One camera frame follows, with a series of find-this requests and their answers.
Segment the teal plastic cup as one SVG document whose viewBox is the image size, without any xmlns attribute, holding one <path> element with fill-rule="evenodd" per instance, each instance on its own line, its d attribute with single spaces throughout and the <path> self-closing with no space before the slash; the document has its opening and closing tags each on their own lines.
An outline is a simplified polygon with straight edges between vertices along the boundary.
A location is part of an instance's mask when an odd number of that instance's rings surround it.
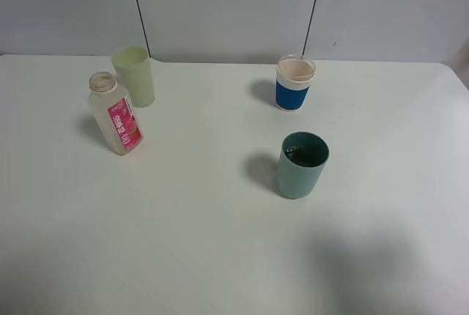
<svg viewBox="0 0 469 315">
<path fill-rule="evenodd" d="M 289 134 L 282 142 L 277 166 L 280 192 L 290 199 L 309 195 L 329 156 L 329 147 L 319 136 L 309 132 Z"/>
</svg>

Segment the pink label drink bottle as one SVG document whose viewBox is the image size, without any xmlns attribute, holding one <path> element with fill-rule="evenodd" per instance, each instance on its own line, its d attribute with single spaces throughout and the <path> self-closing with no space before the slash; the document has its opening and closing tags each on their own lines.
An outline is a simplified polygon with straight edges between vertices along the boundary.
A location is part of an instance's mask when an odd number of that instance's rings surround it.
<svg viewBox="0 0 469 315">
<path fill-rule="evenodd" d="M 88 104 L 110 148 L 123 156 L 135 149 L 143 134 L 128 90 L 107 72 L 89 78 Z"/>
</svg>

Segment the blue sleeve paper cup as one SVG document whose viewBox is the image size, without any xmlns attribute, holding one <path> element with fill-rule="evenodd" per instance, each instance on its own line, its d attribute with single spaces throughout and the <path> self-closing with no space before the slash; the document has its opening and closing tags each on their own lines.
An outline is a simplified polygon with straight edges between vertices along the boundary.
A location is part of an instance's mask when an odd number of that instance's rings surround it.
<svg viewBox="0 0 469 315">
<path fill-rule="evenodd" d="M 276 105 L 283 111 L 300 109 L 315 72 L 315 63 L 305 56 L 281 57 L 276 65 Z"/>
</svg>

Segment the pale green plastic cup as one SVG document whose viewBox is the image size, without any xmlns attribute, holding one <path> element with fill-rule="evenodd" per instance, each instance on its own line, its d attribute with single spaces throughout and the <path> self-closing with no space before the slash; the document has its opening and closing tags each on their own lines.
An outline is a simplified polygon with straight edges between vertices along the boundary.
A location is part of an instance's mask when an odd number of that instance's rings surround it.
<svg viewBox="0 0 469 315">
<path fill-rule="evenodd" d="M 146 48 L 128 46 L 111 54 L 118 79 L 129 92 L 135 107 L 145 108 L 155 101 L 150 57 Z"/>
</svg>

